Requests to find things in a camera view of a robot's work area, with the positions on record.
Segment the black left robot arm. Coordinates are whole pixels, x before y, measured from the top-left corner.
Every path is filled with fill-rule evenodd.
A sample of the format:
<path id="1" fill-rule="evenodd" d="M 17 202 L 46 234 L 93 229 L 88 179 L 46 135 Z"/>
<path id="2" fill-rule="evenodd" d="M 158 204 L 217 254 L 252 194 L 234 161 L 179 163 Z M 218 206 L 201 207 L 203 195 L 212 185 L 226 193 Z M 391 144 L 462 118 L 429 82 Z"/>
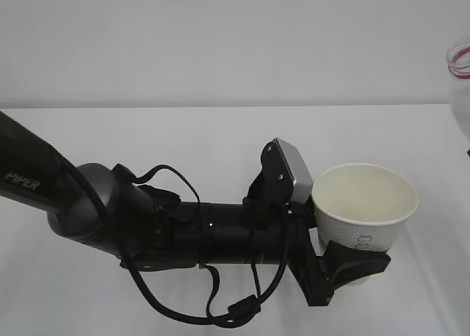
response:
<path id="1" fill-rule="evenodd" d="M 11 117 L 1 116 L 1 195 L 45 211 L 59 236 L 116 256 L 138 274 L 215 264 L 275 264 L 289 269 L 311 306 L 336 289 L 383 272 L 384 248 L 329 243 L 317 255 L 309 231 L 319 226 L 313 181 L 298 150 L 273 139 L 240 204 L 184 202 L 123 165 L 75 167 Z"/>

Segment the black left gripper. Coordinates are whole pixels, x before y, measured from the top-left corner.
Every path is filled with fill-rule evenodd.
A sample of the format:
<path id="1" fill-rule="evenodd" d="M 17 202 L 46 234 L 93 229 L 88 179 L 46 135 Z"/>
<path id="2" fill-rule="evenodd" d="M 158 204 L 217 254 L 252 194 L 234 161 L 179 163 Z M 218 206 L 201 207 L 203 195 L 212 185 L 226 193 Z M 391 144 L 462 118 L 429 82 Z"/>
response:
<path id="1" fill-rule="evenodd" d="M 279 268 L 289 268 L 310 307 L 328 306 L 335 290 L 350 282 L 384 272 L 390 263 L 385 252 L 351 249 L 330 241 L 323 256 L 316 255 L 309 230 L 316 227 L 312 185 L 307 197 L 295 199 L 297 185 L 285 175 L 271 181 L 259 174 L 244 203 L 253 207 L 253 222 L 279 224 L 282 255 Z"/>

